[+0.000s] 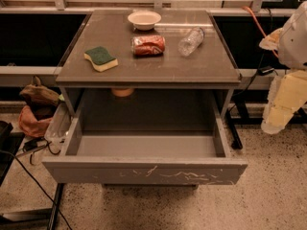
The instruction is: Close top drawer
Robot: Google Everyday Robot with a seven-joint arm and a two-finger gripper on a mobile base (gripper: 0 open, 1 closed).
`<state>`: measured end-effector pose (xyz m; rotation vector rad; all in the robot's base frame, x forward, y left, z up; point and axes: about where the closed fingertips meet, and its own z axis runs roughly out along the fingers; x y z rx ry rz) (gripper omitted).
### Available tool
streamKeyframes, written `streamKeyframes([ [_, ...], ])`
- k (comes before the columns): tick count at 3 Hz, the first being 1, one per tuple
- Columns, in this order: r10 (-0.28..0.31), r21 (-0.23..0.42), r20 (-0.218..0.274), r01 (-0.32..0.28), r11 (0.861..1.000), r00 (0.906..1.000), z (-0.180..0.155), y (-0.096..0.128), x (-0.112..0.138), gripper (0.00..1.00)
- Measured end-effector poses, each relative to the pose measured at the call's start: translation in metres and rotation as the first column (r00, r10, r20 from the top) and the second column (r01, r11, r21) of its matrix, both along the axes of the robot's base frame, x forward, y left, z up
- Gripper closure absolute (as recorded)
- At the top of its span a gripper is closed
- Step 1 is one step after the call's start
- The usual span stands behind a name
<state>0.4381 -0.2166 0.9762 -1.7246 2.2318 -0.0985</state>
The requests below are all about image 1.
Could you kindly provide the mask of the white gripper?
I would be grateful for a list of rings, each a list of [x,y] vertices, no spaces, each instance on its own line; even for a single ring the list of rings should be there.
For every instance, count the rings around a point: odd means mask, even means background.
[[[264,50],[277,50],[283,29],[278,28],[259,43]],[[261,128],[268,134],[283,130],[294,114],[307,102],[307,72],[293,70],[284,77],[276,76],[271,84]]]

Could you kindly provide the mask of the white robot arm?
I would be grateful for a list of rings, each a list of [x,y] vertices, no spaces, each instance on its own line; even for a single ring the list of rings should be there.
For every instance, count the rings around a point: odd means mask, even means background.
[[[276,50],[279,62],[290,69],[284,77],[273,79],[263,112],[262,130],[276,134],[307,102],[307,2],[296,9],[282,28],[263,38],[259,47]]]

